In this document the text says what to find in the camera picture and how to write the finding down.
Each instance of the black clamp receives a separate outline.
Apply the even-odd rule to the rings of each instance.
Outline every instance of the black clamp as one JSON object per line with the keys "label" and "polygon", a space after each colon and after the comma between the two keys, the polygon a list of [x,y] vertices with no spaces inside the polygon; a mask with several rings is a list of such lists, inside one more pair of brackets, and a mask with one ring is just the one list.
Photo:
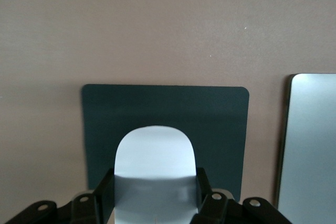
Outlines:
{"label": "black clamp", "polygon": [[[248,198],[240,205],[221,192],[212,191],[203,168],[197,168],[198,213],[190,224],[291,224],[262,198]],[[114,170],[110,169],[91,193],[76,196],[57,208],[53,201],[38,201],[5,224],[106,224],[114,208]]]}

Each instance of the silver panel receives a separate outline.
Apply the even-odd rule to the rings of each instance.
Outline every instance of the silver panel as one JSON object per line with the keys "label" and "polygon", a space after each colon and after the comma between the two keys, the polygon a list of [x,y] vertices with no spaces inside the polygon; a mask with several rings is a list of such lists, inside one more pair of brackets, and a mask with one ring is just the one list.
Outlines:
{"label": "silver panel", "polygon": [[291,84],[278,208],[294,224],[336,223],[336,74]]}

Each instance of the dark green panel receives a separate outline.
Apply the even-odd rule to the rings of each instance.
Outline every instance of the dark green panel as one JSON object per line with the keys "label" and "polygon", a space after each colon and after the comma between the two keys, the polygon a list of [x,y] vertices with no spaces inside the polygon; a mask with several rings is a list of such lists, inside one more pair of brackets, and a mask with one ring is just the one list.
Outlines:
{"label": "dark green panel", "polygon": [[89,188],[114,166],[130,131],[170,126],[192,142],[213,188],[240,198],[249,94],[242,87],[88,84],[82,88]]}

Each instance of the black bracket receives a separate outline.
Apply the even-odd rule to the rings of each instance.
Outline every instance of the black bracket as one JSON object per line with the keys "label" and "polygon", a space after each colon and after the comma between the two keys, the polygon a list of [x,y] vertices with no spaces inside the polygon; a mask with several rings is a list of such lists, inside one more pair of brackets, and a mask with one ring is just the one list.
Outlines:
{"label": "black bracket", "polygon": [[[240,205],[212,188],[203,168],[197,168],[198,213],[190,224],[291,224],[262,198],[248,198]],[[38,201],[5,224],[106,224],[114,209],[114,170],[106,173],[91,193],[76,196],[57,208],[53,201]]]}

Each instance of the mounting hole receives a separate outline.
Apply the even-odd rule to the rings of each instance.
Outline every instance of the mounting hole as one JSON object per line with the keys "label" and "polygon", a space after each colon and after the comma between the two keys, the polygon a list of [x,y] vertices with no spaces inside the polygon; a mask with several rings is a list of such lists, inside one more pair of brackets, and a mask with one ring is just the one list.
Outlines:
{"label": "mounting hole", "polygon": [[84,197],[81,197],[81,198],[79,199],[79,202],[85,202],[85,201],[88,201],[88,200],[89,200],[89,197],[84,196]]}
{"label": "mounting hole", "polygon": [[222,196],[220,194],[212,194],[211,197],[215,200],[220,200],[222,199]]}
{"label": "mounting hole", "polygon": [[42,210],[45,210],[45,209],[47,209],[47,208],[48,208],[48,205],[47,205],[47,204],[43,204],[43,205],[39,206],[39,207],[37,208],[37,210],[38,210],[38,211],[42,211]]}
{"label": "mounting hole", "polygon": [[254,207],[260,207],[261,206],[260,202],[257,201],[256,199],[250,200],[250,205],[254,206]]}

